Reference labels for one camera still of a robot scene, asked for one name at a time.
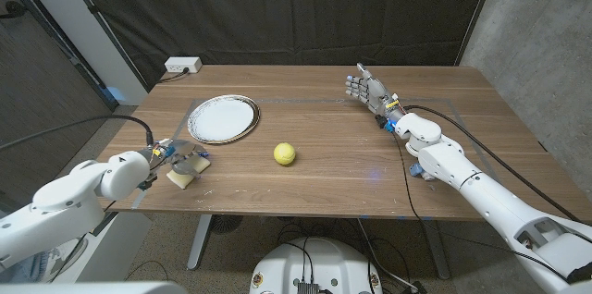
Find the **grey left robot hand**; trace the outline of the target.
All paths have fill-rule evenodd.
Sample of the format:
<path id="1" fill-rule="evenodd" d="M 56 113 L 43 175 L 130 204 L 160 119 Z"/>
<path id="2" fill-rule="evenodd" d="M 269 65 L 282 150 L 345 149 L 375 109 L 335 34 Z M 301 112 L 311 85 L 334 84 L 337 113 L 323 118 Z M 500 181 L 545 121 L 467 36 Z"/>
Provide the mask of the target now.
<path id="1" fill-rule="evenodd" d="M 186 140 L 164 139 L 154 148 L 164 152 L 165 163 L 170 164 L 173 172 L 192 177 L 197 177 L 202 172 L 198 165 L 209 156 L 203 146 Z"/>

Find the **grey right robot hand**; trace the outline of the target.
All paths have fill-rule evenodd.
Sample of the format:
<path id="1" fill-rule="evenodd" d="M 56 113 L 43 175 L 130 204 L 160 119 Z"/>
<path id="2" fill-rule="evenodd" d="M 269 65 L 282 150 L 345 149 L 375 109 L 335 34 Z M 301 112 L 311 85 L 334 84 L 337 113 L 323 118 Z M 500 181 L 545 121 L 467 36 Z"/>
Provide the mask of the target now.
<path id="1" fill-rule="evenodd" d="M 346 93 L 366 104 L 375 115 L 398 121 L 405 115 L 397 96 L 376 79 L 362 64 L 356 65 L 360 77 L 348 76 L 345 82 Z"/>

